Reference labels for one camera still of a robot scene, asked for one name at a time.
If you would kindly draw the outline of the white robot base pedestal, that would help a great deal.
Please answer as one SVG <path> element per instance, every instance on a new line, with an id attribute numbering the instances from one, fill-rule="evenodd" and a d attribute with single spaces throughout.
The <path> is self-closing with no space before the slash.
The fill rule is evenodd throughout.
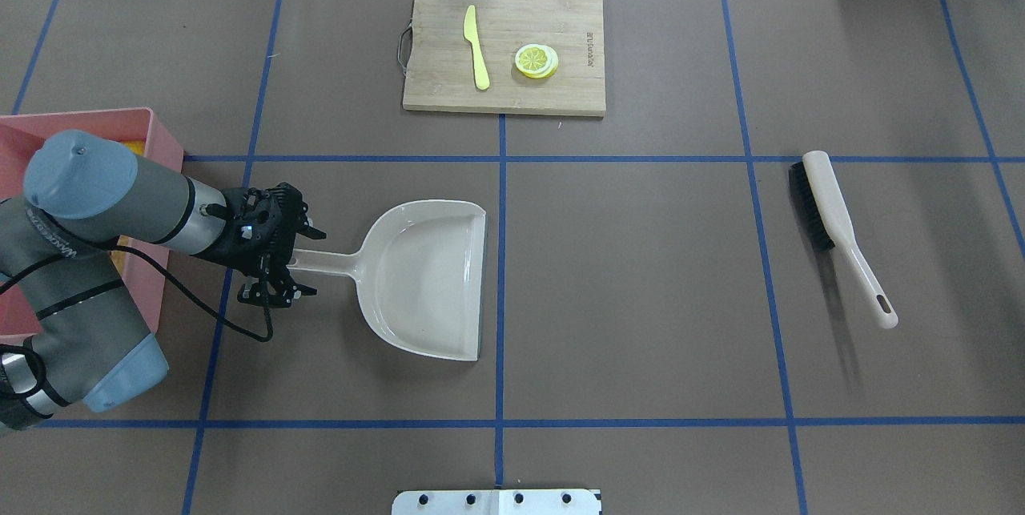
<path id="1" fill-rule="evenodd" d="M 396 494 L 392 514 L 603 514 L 591 489 L 408 490 Z"/>

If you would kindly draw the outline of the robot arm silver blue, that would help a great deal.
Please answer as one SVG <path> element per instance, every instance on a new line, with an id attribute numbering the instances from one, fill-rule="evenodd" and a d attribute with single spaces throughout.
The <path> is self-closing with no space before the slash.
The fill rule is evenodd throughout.
<path id="1" fill-rule="evenodd" d="M 84 403 L 106 412 L 160 384 L 169 364 L 113 262 L 122 237 L 249 277 L 264 313 L 314 288 L 288 269 L 298 236 L 323 239 L 289 183 L 219 190 L 114 140 L 61 131 L 30 158 L 2 202 L 2 290 L 22 290 L 41 324 L 2 347 L 2 433 Z"/>

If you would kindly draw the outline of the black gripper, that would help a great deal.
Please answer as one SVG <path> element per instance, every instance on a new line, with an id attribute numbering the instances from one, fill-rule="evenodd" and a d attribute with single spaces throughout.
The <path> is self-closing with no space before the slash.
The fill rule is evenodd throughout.
<path id="1" fill-rule="evenodd" d="M 291 308 L 300 296 L 317 296 L 318 289 L 296 282 L 288 270 L 297 237 L 327 238 L 308 216 L 303 194 L 290 183 L 270 189 L 236 187 L 219 192 L 213 217 L 224 226 L 213 244 L 196 255 L 234 269 L 247 277 L 237 300 L 261 308 Z"/>

